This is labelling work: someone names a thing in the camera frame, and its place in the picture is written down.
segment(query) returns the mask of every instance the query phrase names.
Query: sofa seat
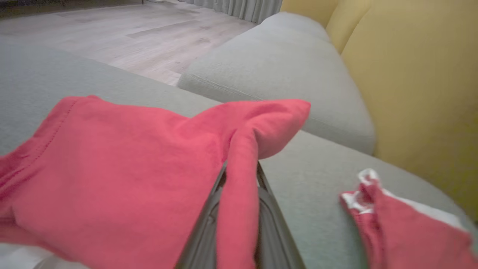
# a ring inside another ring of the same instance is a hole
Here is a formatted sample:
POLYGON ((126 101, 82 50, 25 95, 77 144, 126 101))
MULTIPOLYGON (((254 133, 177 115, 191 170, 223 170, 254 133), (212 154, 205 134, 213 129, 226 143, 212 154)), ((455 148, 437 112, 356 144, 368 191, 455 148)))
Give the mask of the sofa seat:
POLYGON ((317 22, 281 12, 191 64, 178 87, 227 102, 303 99, 304 130, 366 154, 372 121, 340 55, 317 22))
MULTIPOLYGON (((160 107, 188 117, 220 104, 41 46, 2 40, 0 55, 0 155, 28 139, 66 96, 95 94, 115 103, 160 107)), ((450 198, 421 178, 376 158, 300 131, 281 152, 261 163, 307 268, 367 268, 355 223, 338 200, 341 192, 357 187, 356 174, 364 168, 377 170, 384 187, 394 194, 458 216, 478 251, 477 229, 450 198)), ((67 266, 66 261, 55 259, 36 269, 67 266)))

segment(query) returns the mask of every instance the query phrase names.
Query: yellow chair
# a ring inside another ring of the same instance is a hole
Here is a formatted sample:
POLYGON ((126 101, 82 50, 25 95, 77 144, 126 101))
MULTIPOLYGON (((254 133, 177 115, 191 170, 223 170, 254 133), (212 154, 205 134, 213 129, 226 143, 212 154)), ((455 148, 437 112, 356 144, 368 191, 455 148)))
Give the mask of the yellow chair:
POLYGON ((374 121, 375 156, 478 220, 478 1, 284 0, 281 11, 326 26, 374 121))

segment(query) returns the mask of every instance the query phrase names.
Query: curtain fold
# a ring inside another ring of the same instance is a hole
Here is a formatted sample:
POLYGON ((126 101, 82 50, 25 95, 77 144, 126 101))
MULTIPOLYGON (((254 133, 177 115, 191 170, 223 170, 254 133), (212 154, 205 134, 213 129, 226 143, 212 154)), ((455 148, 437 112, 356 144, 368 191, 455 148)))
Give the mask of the curtain fold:
POLYGON ((279 12, 282 0, 179 0, 214 9, 248 22, 261 23, 279 12))

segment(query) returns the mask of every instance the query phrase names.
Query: wooden floor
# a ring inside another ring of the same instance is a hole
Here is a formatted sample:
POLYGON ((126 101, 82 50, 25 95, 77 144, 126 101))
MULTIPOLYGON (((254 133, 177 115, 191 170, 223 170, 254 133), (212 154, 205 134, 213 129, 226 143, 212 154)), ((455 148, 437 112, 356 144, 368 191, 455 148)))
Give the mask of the wooden floor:
POLYGON ((15 36, 175 85, 196 58, 255 26, 167 0, 66 0, 1 8, 0 38, 15 36))

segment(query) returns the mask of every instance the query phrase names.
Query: fabric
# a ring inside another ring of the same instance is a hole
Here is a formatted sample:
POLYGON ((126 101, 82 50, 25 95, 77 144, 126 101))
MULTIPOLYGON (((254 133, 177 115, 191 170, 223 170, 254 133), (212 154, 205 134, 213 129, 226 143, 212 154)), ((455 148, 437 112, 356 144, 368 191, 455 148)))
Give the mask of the fabric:
POLYGON ((57 256, 43 260, 35 269, 88 269, 79 262, 63 260, 57 256))
POLYGON ((478 255, 478 229, 453 200, 381 160, 299 132, 261 166, 307 268, 369 269, 356 225, 337 198, 356 189, 356 174, 365 167, 376 170, 392 193, 456 215, 478 255))
POLYGON ((340 0, 327 24, 327 34, 339 53, 360 19, 369 11, 372 0, 340 0))
POLYGON ((217 101, 73 54, 0 38, 0 155, 30 138, 66 96, 94 94, 119 104, 192 117, 217 101))
POLYGON ((248 22, 261 23, 266 18, 279 12, 282 0, 180 0, 214 9, 248 22))
POLYGON ((52 255, 40 247, 0 243, 0 268, 34 269, 52 255))
POLYGON ((193 62, 178 87, 208 98, 308 100, 304 130, 371 154, 374 127, 323 27, 278 13, 193 62))
POLYGON ((476 14, 474 0, 374 0, 342 58, 375 124, 375 156, 478 221, 476 14))
POLYGON ((305 122, 300 100, 221 104, 191 119, 98 97, 62 99, 0 158, 0 241, 101 268, 172 268, 224 161, 220 268, 255 268, 258 158, 305 122))
POLYGON ((299 14, 326 27, 338 0, 282 0, 281 12, 299 14))
POLYGON ((470 234, 456 216, 395 196, 372 169, 358 177, 358 190, 340 199, 358 226, 371 269, 478 268, 470 234))

